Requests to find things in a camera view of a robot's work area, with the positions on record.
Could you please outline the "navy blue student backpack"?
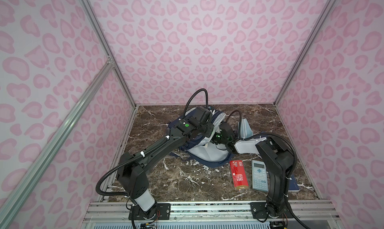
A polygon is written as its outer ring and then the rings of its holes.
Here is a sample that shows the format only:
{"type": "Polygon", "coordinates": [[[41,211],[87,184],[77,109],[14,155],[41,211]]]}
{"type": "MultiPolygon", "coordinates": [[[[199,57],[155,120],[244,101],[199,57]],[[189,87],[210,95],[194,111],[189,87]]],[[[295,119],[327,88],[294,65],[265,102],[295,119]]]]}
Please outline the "navy blue student backpack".
{"type": "Polygon", "coordinates": [[[226,122],[226,113],[222,111],[213,111],[212,123],[214,130],[209,138],[202,135],[198,135],[195,139],[192,139],[178,149],[189,155],[190,160],[196,160],[200,164],[209,168],[217,168],[229,163],[234,154],[228,151],[221,151],[216,148],[216,145],[212,143],[212,137],[215,132],[219,131],[221,123],[226,122]]]}

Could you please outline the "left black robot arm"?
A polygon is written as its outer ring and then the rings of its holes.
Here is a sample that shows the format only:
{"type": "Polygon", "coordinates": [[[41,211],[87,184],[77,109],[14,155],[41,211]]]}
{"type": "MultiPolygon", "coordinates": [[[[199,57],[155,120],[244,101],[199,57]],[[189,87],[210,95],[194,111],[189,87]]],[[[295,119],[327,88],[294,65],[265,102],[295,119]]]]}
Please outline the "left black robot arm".
{"type": "Polygon", "coordinates": [[[149,190],[147,171],[152,169],[166,155],[198,137],[210,138],[214,129],[211,123],[213,113],[208,103],[208,91],[197,90],[188,100],[182,116],[176,120],[165,135],[133,156],[124,156],[121,162],[105,173],[96,184],[96,192],[101,196],[127,196],[131,202],[140,208],[147,219],[157,213],[157,202],[149,190]],[[191,113],[187,113],[188,106],[200,92],[205,93],[205,106],[198,106],[191,113]],[[118,181],[125,189],[123,192],[105,192],[102,183],[117,172],[118,181]]]}

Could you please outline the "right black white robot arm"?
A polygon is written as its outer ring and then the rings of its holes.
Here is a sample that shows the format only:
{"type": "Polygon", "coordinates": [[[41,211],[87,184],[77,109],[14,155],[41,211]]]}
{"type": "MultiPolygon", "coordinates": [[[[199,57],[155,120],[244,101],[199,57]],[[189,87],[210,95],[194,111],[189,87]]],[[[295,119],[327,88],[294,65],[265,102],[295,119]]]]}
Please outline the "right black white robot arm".
{"type": "Polygon", "coordinates": [[[291,208],[288,190],[291,175],[297,165],[297,154],[290,142],[280,135],[261,132],[248,138],[241,136],[244,126],[242,112],[234,110],[220,124],[212,138],[214,144],[223,144],[231,154],[257,154],[270,175],[270,188],[262,210],[268,217],[278,218],[291,208]]]}

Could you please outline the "light blue pencil case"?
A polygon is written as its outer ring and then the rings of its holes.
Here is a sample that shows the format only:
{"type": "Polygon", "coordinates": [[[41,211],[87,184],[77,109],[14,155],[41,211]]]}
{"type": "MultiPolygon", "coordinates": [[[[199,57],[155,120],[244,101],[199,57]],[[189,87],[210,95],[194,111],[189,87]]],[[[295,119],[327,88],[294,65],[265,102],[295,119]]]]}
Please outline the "light blue pencil case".
{"type": "Polygon", "coordinates": [[[242,118],[238,122],[238,137],[241,140],[245,140],[247,138],[250,138],[254,135],[251,126],[247,119],[242,118]]]}

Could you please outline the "red rectangular box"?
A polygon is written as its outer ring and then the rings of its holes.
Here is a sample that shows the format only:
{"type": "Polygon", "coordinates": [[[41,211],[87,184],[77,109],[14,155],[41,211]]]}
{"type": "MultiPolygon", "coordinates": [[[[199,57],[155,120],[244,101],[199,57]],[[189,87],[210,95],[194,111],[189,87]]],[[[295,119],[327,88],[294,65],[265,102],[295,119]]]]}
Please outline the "red rectangular box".
{"type": "Polygon", "coordinates": [[[230,161],[230,168],[234,187],[236,190],[248,190],[249,183],[246,176],[244,163],[242,160],[230,161]]]}

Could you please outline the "teal calculator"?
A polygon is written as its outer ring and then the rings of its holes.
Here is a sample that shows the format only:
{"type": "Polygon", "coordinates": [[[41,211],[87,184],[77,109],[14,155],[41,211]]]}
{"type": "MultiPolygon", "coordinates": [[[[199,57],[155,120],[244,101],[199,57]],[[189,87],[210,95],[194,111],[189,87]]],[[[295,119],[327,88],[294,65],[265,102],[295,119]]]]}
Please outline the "teal calculator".
{"type": "Polygon", "coordinates": [[[252,188],[268,192],[268,177],[266,165],[261,161],[252,160],[252,188]]]}

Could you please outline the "blue book right front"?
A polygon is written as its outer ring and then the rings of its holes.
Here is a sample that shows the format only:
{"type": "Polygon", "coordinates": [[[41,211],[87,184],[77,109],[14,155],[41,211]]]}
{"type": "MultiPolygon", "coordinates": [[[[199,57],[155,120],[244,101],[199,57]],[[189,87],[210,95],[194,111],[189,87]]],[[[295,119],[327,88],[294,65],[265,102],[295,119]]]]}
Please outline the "blue book right front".
{"type": "Polygon", "coordinates": [[[291,175],[291,179],[289,181],[289,192],[299,192],[300,191],[300,187],[297,183],[297,180],[294,176],[294,174],[291,175]]]}

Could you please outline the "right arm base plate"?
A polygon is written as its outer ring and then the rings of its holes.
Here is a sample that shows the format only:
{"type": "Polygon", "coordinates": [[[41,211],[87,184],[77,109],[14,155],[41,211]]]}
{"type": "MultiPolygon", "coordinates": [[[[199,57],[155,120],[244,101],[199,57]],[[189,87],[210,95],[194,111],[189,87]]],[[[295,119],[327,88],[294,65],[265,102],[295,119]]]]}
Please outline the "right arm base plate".
{"type": "Polygon", "coordinates": [[[273,206],[270,206],[267,202],[251,202],[250,208],[253,219],[257,219],[260,222],[266,222],[271,219],[294,218],[287,206],[283,206],[283,209],[277,212],[273,206]]]}

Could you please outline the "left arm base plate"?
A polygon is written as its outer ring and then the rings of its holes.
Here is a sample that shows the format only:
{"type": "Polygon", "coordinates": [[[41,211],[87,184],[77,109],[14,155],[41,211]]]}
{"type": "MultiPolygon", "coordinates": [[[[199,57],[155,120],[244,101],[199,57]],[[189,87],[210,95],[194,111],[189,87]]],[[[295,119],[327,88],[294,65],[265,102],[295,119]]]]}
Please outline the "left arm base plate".
{"type": "Polygon", "coordinates": [[[171,213],[171,204],[169,203],[155,203],[147,211],[141,209],[139,205],[133,205],[130,208],[129,219],[134,221],[150,221],[150,220],[169,220],[171,213]]]}

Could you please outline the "aluminium front rail frame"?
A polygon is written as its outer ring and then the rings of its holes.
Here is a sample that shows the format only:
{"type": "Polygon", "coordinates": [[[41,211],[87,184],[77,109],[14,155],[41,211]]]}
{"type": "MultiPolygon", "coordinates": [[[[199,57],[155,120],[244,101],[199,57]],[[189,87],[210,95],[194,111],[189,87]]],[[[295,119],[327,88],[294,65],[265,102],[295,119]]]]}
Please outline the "aluminium front rail frame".
{"type": "Polygon", "coordinates": [[[267,218],[264,201],[163,202],[157,220],[141,220],[131,203],[92,203],[82,229],[300,229],[290,213],[267,218]]]}

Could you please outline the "aluminium diagonal frame bar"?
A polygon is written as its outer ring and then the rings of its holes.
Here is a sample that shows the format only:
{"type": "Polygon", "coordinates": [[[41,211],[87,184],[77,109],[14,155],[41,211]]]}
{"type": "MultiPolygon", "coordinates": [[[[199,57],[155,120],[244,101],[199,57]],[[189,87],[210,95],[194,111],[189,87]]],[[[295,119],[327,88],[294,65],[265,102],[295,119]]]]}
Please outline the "aluminium diagonal frame bar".
{"type": "Polygon", "coordinates": [[[111,62],[107,62],[104,65],[103,69],[85,90],[61,126],[54,133],[49,143],[43,148],[35,162],[27,170],[19,184],[10,194],[1,208],[2,229],[9,228],[113,68],[114,64],[111,62]]]}

